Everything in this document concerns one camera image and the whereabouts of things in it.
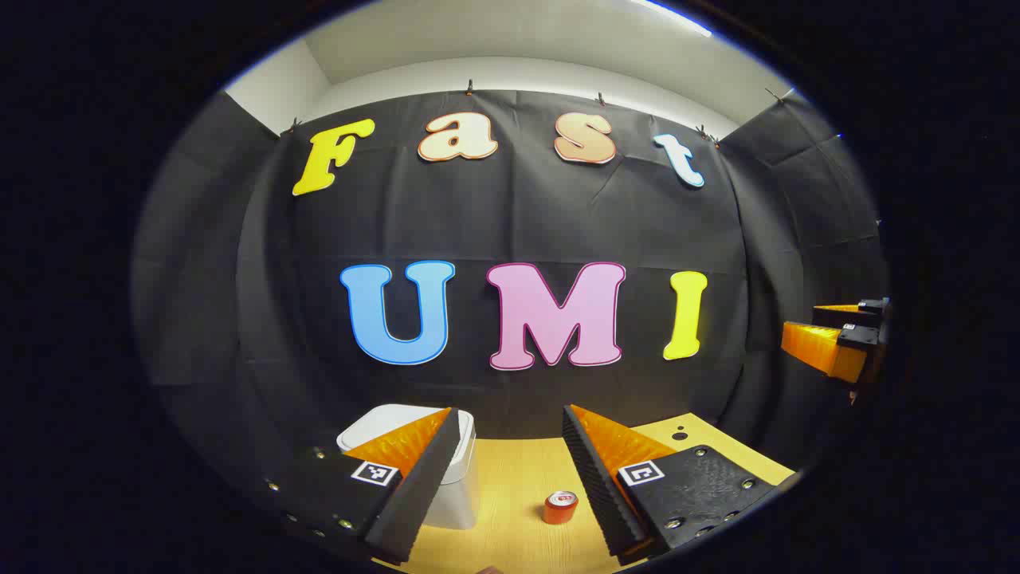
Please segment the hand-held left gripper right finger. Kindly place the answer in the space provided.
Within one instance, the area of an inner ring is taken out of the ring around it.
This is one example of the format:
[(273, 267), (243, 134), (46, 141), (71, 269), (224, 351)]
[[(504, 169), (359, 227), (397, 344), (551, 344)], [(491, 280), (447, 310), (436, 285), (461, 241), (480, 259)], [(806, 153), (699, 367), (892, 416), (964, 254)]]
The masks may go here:
[(714, 446), (675, 450), (579, 406), (563, 408), (562, 435), (616, 559), (702, 544), (779, 494)]

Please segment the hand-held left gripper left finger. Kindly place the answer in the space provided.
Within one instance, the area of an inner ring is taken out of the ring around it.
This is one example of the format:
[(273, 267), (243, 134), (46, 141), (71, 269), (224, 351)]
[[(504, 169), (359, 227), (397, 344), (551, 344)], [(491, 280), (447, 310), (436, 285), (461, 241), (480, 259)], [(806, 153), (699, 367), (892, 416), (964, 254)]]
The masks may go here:
[(350, 450), (311, 448), (267, 478), (295, 537), (344, 560), (407, 562), (461, 441), (442, 408)]

